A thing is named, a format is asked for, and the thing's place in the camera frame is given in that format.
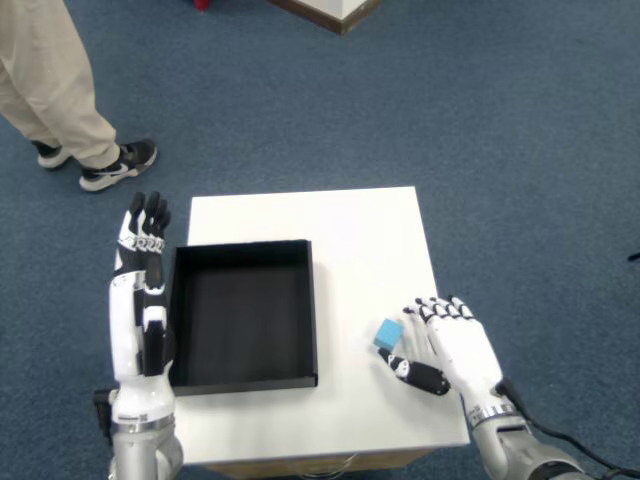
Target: blue cube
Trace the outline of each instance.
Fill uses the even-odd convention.
[[[378,333],[376,333],[376,338],[373,343],[377,347],[386,348],[392,352],[393,347],[396,346],[398,340],[402,337],[402,330],[402,325],[385,318],[378,329]]]

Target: sneaker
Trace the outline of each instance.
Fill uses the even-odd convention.
[[[120,145],[120,156],[108,167],[82,169],[80,186],[88,192],[97,192],[127,177],[137,177],[153,164],[157,153],[151,140]]]
[[[42,142],[31,142],[38,150],[38,165],[52,170],[58,168],[71,158],[71,154],[64,147],[50,147]]]

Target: white tabletop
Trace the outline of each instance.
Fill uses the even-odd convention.
[[[312,242],[316,388],[179,397],[186,463],[468,443],[459,397],[398,381],[372,341],[385,317],[436,294],[413,187],[196,197],[189,245]]]

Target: beige pants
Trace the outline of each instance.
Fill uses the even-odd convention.
[[[0,113],[29,140],[86,167],[119,154],[97,111],[89,59],[62,0],[0,0]]]

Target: black box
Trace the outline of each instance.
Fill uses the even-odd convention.
[[[311,242],[176,248],[169,323],[178,395],[316,386]]]

